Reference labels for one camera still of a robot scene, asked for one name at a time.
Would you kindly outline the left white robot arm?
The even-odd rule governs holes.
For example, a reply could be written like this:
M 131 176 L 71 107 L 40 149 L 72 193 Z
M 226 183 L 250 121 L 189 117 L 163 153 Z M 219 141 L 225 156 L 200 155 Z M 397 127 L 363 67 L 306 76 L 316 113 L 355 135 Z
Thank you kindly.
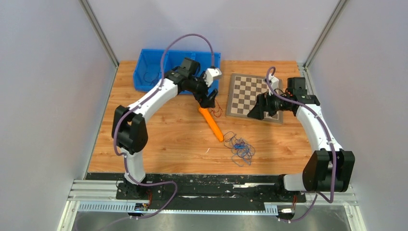
M 148 142 L 147 123 L 150 118 L 169 100 L 183 91 L 193 94 L 202 108 L 213 108 L 218 94 L 209 91 L 215 80 L 222 76 L 221 70 L 211 66 L 201 73 L 200 63 L 184 58 L 181 65 L 165 72 L 162 79 L 138 101 L 115 110 L 112 137 L 114 151 L 122 156 L 125 165 L 125 179 L 131 183 L 128 189 L 135 199 L 142 199 L 147 193 L 144 183 L 146 172 L 142 152 Z

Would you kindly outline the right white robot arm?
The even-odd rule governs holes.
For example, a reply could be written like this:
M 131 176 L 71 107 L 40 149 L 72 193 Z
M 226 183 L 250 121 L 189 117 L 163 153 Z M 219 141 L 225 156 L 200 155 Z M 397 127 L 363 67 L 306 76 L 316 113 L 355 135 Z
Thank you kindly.
M 301 123 L 313 151 L 301 173 L 283 176 L 281 184 L 275 187 L 276 197 L 287 201 L 294 191 L 347 191 L 355 156 L 334 138 L 323 118 L 319 100 L 307 92 L 305 79 L 289 78 L 287 89 L 282 94 L 274 89 L 278 83 L 275 76 L 267 77 L 265 83 L 268 91 L 257 95 L 255 105 L 247 116 L 263 120 L 265 114 L 273 116 L 281 111 L 292 112 Z

